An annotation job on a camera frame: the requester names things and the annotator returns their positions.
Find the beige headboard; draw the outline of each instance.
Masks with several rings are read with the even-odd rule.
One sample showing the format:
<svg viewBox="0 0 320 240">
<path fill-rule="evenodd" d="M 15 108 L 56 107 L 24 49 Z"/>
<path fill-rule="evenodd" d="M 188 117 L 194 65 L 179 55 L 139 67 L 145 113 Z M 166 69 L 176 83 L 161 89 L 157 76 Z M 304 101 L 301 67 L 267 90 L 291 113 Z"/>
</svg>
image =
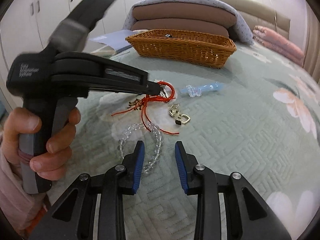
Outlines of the beige headboard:
<svg viewBox="0 0 320 240">
<path fill-rule="evenodd" d="M 276 22 L 279 33 L 289 39 L 290 19 L 261 3 L 253 0 L 220 0 L 235 8 L 247 22 L 251 31 L 256 25 L 276 30 Z"/>
</svg>

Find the beige curtain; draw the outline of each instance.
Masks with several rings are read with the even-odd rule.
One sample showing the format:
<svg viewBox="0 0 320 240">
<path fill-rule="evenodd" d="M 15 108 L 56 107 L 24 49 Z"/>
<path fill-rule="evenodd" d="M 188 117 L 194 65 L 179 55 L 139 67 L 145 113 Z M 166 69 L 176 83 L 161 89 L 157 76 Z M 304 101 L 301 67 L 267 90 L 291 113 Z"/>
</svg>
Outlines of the beige curtain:
<svg viewBox="0 0 320 240">
<path fill-rule="evenodd" d="M 320 23 L 307 4 L 308 29 L 303 68 L 320 84 Z"/>
</svg>

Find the silver bolt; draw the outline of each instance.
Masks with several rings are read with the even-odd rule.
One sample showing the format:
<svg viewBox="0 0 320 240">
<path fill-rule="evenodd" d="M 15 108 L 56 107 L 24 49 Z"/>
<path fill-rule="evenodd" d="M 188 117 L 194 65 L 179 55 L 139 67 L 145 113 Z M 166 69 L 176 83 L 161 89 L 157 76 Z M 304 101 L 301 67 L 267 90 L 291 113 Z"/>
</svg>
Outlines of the silver bolt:
<svg viewBox="0 0 320 240">
<path fill-rule="evenodd" d="M 205 169 L 205 166 L 204 165 L 202 165 L 202 164 L 197 164 L 196 165 L 196 170 L 197 171 L 203 171 Z"/>
<path fill-rule="evenodd" d="M 117 166 L 115 167 L 116 171 L 123 171 L 124 168 L 125 168 L 125 167 L 124 167 L 122 164 L 117 165 Z"/>
<path fill-rule="evenodd" d="M 79 176 L 79 179 L 80 179 L 81 181 L 85 181 L 85 180 L 87 180 L 88 178 L 89 178 L 89 175 L 86 174 L 86 173 L 83 173 L 83 174 L 81 174 L 81 175 Z"/>
<path fill-rule="evenodd" d="M 234 173 L 232 174 L 232 177 L 233 177 L 234 179 L 241 179 L 241 174 L 240 174 L 239 172 L 234 172 Z"/>
</svg>

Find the human hand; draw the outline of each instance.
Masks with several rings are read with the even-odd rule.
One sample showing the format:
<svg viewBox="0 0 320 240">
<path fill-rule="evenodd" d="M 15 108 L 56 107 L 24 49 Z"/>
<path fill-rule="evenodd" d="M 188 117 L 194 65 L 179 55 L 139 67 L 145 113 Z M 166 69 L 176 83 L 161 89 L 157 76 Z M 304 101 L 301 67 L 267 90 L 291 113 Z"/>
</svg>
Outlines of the human hand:
<svg viewBox="0 0 320 240">
<path fill-rule="evenodd" d="M 30 167 L 38 175 L 48 180 L 61 179 L 66 173 L 65 163 L 70 159 L 72 151 L 70 144 L 76 135 L 75 125 L 80 122 L 81 115 L 74 108 L 69 115 L 69 122 L 57 134 L 52 136 L 47 144 L 47 153 L 33 157 Z M 20 167 L 18 156 L 19 134 L 32 134 L 40 130 L 40 118 L 25 108 L 14 109 L 4 124 L 3 141 L 0 151 L 13 168 Z"/>
</svg>

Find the white wardrobe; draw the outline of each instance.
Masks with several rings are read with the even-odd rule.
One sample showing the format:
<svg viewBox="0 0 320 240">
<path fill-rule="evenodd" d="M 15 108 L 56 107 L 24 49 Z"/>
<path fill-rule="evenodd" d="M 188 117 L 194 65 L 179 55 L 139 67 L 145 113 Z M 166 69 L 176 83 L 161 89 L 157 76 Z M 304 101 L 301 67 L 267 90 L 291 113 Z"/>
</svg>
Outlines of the white wardrobe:
<svg viewBox="0 0 320 240">
<path fill-rule="evenodd" d="M 3 83 L 15 57 L 23 52 L 39 52 L 48 44 L 51 33 L 58 23 L 72 11 L 81 0 L 14 0 L 0 21 L 0 75 Z M 96 37 L 122 29 L 131 6 L 140 0 L 116 0 L 99 21 L 90 37 Z M 91 52 L 101 45 L 89 41 L 84 52 Z M 8 91 L 0 82 L 6 97 Z M 7 101 L 21 106 L 22 100 L 12 97 Z"/>
</svg>

